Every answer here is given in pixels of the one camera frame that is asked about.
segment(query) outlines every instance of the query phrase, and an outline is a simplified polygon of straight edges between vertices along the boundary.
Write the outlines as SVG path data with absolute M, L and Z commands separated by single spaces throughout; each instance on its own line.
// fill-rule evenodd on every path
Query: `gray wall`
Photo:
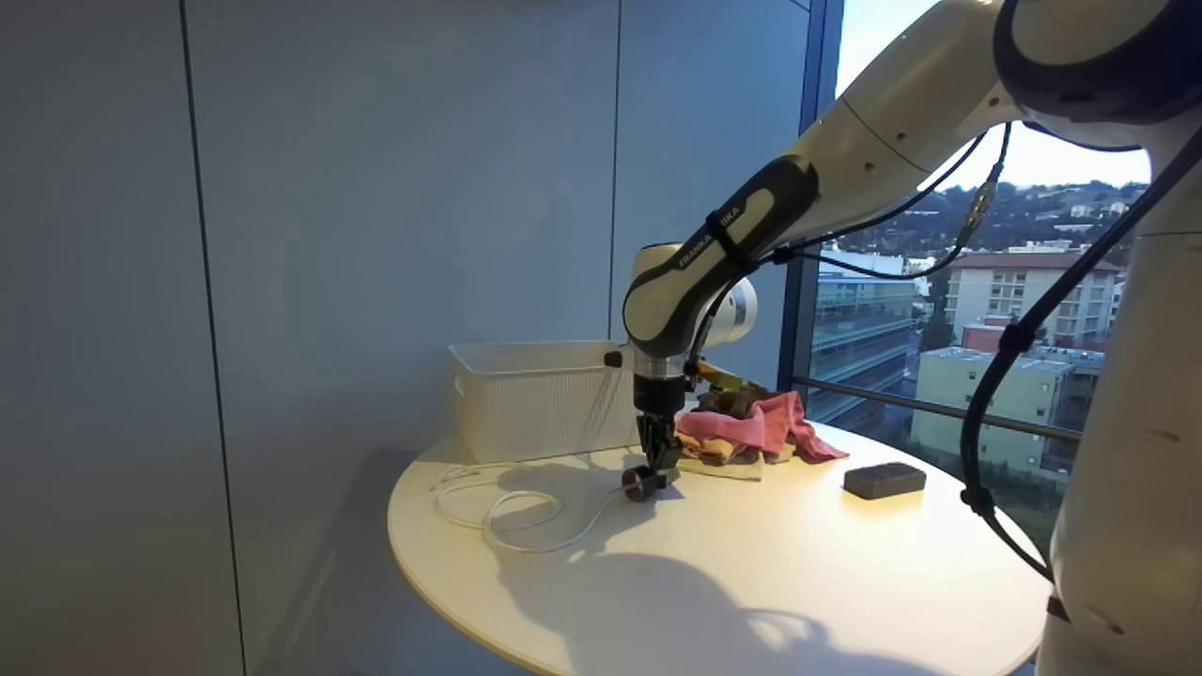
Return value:
M 631 252 L 793 139 L 800 8 L 188 0 L 203 210 L 177 4 L 19 8 L 0 672 L 237 672 L 225 515 L 252 672 L 507 672 L 383 541 L 394 477 L 451 432 L 443 346 L 620 334 Z M 721 361 L 774 379 L 781 278 L 759 285 L 766 323 Z

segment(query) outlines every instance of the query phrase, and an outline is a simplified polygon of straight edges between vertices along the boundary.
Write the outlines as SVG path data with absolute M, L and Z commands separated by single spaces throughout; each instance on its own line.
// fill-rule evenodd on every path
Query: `round white table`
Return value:
M 620 499 L 639 451 L 473 466 L 455 443 L 394 484 L 402 575 L 458 631 L 533 672 L 1014 672 L 1040 638 L 1048 582 L 894 447 L 759 481 L 684 473 Z M 856 499 L 841 473 L 905 458 L 924 492 Z

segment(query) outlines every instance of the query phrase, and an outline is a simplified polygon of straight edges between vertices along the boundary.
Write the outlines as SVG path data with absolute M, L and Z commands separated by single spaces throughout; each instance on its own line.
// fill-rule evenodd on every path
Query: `black eraser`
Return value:
M 924 484 L 928 484 L 928 473 L 905 462 L 860 466 L 841 477 L 841 488 L 860 499 L 920 492 Z

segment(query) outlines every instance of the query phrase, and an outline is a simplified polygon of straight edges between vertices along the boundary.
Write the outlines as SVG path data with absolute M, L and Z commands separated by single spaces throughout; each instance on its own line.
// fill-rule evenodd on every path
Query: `pink cloth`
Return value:
M 781 454 L 793 439 L 796 454 L 808 462 L 845 458 L 845 451 L 819 439 L 819 432 L 804 421 L 796 391 L 751 402 L 747 417 L 710 409 L 684 413 L 676 417 L 676 432 L 695 439 L 729 439 L 766 454 Z

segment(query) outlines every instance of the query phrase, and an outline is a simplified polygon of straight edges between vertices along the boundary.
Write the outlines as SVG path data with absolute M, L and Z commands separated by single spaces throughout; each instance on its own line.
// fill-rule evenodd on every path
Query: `white plastic bin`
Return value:
M 451 346 L 455 424 L 477 462 L 522 462 L 635 443 L 631 353 L 612 342 Z

